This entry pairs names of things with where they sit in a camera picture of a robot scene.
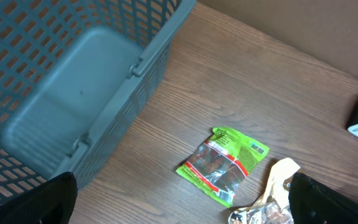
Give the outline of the beige nut snack bag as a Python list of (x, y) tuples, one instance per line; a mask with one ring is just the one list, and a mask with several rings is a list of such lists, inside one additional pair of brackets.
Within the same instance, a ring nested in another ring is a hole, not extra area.
[(270, 170), (265, 192), (249, 207), (238, 208), (229, 224), (293, 224), (289, 190), (293, 175), (300, 166), (291, 158), (274, 164)]

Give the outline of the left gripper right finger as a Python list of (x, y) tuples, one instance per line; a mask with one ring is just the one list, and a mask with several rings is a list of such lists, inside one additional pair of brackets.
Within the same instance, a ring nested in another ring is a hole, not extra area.
[(288, 199), (295, 224), (358, 224), (358, 203), (301, 172), (292, 178)]

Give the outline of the green snack bag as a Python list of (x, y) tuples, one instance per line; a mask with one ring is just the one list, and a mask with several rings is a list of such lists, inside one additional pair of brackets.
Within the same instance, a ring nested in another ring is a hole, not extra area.
[(176, 173), (215, 201), (231, 207), (240, 183), (270, 149), (233, 128), (216, 127), (212, 132)]

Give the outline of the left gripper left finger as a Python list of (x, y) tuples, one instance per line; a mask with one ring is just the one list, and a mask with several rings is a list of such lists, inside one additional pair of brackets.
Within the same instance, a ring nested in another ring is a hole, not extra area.
[(0, 205), (0, 224), (67, 224), (78, 188), (72, 172), (64, 172)]

